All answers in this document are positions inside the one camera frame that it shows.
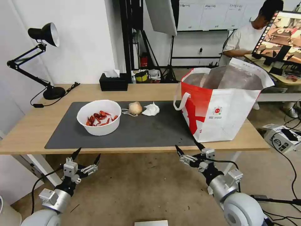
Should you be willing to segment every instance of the black tissue box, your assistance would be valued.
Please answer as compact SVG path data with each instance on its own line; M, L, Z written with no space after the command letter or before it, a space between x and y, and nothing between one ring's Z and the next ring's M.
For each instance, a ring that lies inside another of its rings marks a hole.
M101 91L127 91L126 73L120 73L119 78L107 78L103 73L99 79Z

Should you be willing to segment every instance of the tissue box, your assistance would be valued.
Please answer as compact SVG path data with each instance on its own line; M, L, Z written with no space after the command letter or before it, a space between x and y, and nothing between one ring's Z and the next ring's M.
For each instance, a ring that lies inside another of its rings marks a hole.
M126 73L120 73L119 78L107 78L103 73L99 79L101 91L127 91L128 81Z
M282 152L287 153L292 150L300 150L301 149L301 136L297 135L293 130L290 130L290 132L298 139L298 141L291 141L288 139L288 137L283 133L280 132L282 129L289 129L285 126L275 125L275 124L268 124L263 126L264 129L267 129L267 132L264 135L264 139L266 142L268 142L272 147L272 136L277 133L273 137L273 144L275 148Z

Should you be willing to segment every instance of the red and white bag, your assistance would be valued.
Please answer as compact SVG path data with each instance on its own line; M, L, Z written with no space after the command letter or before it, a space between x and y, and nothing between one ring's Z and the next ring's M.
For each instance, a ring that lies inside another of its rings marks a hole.
M177 107L175 95L174 107L197 142L233 140L261 90L273 85L266 71L233 58L228 66L192 69L181 80L182 100Z

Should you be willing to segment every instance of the gray desk mat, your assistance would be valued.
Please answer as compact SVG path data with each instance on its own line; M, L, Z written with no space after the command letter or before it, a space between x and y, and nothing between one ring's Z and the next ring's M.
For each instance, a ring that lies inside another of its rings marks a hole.
M88 102L73 102L45 149L69 148L128 148L128 147L170 147L194 146L193 136L172 101L156 101L160 112L156 116L121 115L119 127L105 136L93 136L80 125L77 113ZM118 102L121 108L128 108L130 102ZM140 101L142 106L152 101Z

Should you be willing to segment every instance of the lamp shade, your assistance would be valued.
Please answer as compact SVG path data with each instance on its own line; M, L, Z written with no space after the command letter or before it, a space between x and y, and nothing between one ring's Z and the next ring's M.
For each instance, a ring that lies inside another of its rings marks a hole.
M57 33L57 29L54 23L48 23L42 29L39 28L29 28L28 35L32 38L37 40L45 40L50 45L59 47L60 40L59 35Z

